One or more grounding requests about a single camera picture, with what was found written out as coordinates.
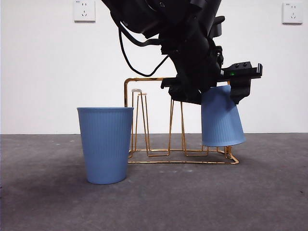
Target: gold wire rack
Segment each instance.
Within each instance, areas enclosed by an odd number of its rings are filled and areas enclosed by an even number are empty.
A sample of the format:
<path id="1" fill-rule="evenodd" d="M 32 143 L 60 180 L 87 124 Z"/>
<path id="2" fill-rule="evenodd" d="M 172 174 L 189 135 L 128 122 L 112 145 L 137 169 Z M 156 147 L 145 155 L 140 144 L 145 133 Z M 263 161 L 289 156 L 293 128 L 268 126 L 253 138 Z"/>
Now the gold wire rack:
<path id="1" fill-rule="evenodd" d="M 124 82 L 124 105 L 128 107 L 128 84 L 130 82 L 139 82 L 139 81 L 162 81 L 164 78 L 128 78 Z M 185 127 L 184 127 L 184 115 L 183 115 L 183 102 L 180 102 L 181 110 L 181 148 L 172 149 L 171 148 L 171 136 L 172 136 L 172 121 L 173 121 L 173 111 L 174 111 L 174 100 L 171 99 L 170 103 L 170 121 L 169 121 L 169 140 L 167 149 L 151 149 L 150 145 L 150 133 L 149 133 L 149 120 L 148 120 L 148 105 L 147 105 L 147 94 L 143 93 L 140 89 L 132 90 L 132 103 L 131 106 L 134 107 L 134 94 L 137 93 L 137 113 L 136 113 L 136 124 L 134 126 L 134 121 L 132 121 L 131 127 L 131 147 L 129 151 L 129 158 L 132 158 L 135 153 L 146 152 L 148 157 L 155 158 L 153 161 L 129 161 L 129 164 L 238 164 L 239 161 L 232 154 L 232 146 L 223 147 L 221 150 L 219 147 L 214 149 L 210 147 L 201 146 L 200 149 L 187 149 L 187 143 L 185 138 Z M 139 99 L 141 100 L 142 107 L 142 118 L 143 118 L 143 129 L 144 129 L 144 141 L 145 149 L 137 149 L 137 124 L 138 124 L 138 111 L 139 111 Z M 206 157 L 209 153 L 218 153 L 223 154 L 226 159 L 229 159 L 231 162 L 209 162 L 209 161 L 174 161 L 174 160 L 157 160 L 158 157 L 170 156 L 171 152 L 183 152 L 185 157 L 191 156 L 203 156 Z"/>

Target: white wall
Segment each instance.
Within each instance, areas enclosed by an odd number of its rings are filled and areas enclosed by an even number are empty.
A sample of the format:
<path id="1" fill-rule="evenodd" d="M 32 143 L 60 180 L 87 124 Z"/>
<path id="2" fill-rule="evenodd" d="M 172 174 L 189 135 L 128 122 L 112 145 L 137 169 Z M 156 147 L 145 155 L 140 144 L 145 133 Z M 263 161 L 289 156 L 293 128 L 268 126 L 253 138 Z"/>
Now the white wall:
<path id="1" fill-rule="evenodd" d="M 123 82 L 136 75 L 122 57 L 108 9 L 96 0 L 94 24 L 73 22 L 72 0 L 2 0 L 2 134 L 79 133 L 78 106 L 123 106 Z M 225 66 L 264 65 L 251 96 L 239 106 L 246 132 L 308 132 L 308 2 L 301 26 L 281 24 L 281 0 L 223 0 Z M 126 42 L 131 62 L 148 73 L 159 47 Z M 171 62 L 157 77 L 172 77 Z M 168 130 L 169 97 L 158 83 L 132 84 L 149 93 L 150 130 Z M 187 132 L 201 132 L 200 107 L 186 104 Z M 174 131 L 180 131 L 175 115 Z"/>

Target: black cable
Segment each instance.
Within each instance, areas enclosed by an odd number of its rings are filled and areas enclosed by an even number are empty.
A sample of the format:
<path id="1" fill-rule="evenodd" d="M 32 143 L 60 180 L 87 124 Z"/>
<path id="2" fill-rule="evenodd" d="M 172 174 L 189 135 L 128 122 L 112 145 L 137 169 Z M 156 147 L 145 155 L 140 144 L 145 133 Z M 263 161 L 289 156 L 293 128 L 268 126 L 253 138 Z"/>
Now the black cable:
<path id="1" fill-rule="evenodd" d="M 167 55 L 163 60 L 162 62 L 154 69 L 154 71 L 149 74 L 149 75 L 146 75 L 146 74 L 143 74 L 139 71 L 137 71 L 135 68 L 132 67 L 132 65 L 130 64 L 127 56 L 126 56 L 126 53 L 125 53 L 125 50 L 124 50 L 124 46 L 123 46 L 123 40 L 122 40 L 122 31 L 119 29 L 119 39 L 120 39 L 120 45 L 121 45 L 121 50 L 122 50 L 122 53 L 123 53 L 123 56 L 125 58 L 125 61 L 126 63 L 128 64 L 128 66 L 130 67 L 131 70 L 133 70 L 134 72 L 136 72 L 137 74 L 141 75 L 141 76 L 144 76 L 144 77 L 151 77 L 152 75 L 155 74 L 155 72 L 158 70 L 158 68 L 160 68 L 160 66 L 167 60 L 167 58 L 169 58 L 169 55 Z"/>
<path id="2" fill-rule="evenodd" d="M 149 46 L 149 45 L 162 45 L 162 40 L 158 39 L 158 38 L 152 38 L 152 39 L 148 39 L 145 42 L 140 42 L 138 40 L 136 40 L 121 24 L 120 20 L 118 20 L 113 14 L 111 14 L 111 17 L 113 19 L 113 21 L 115 22 L 115 24 L 117 25 L 117 27 L 119 28 L 119 30 L 122 31 L 122 33 L 125 35 L 125 37 L 127 37 L 132 43 L 134 43 L 135 45 L 139 46 L 139 47 L 145 47 L 145 46 Z"/>

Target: gray floor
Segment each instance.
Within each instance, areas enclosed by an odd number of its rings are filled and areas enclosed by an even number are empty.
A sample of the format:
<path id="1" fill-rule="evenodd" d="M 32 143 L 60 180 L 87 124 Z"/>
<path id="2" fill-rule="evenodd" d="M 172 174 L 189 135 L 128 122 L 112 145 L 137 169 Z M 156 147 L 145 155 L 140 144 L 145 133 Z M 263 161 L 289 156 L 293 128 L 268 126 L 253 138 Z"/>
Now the gray floor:
<path id="1" fill-rule="evenodd" d="M 308 134 L 246 137 L 238 165 L 129 165 L 93 185 L 78 135 L 4 135 L 2 230 L 308 231 Z"/>

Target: electrical socket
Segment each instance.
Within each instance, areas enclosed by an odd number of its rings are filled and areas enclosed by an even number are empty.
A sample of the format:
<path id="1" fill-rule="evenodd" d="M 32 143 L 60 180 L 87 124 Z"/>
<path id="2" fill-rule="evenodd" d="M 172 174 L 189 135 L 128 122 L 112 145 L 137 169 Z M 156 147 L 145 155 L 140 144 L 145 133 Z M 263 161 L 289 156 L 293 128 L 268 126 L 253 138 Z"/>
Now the electrical socket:
<path id="1" fill-rule="evenodd" d="M 74 0 L 74 21 L 95 22 L 95 0 Z"/>
<path id="2" fill-rule="evenodd" d="M 282 5 L 283 24 L 302 24 L 303 23 L 303 3 L 284 2 Z"/>

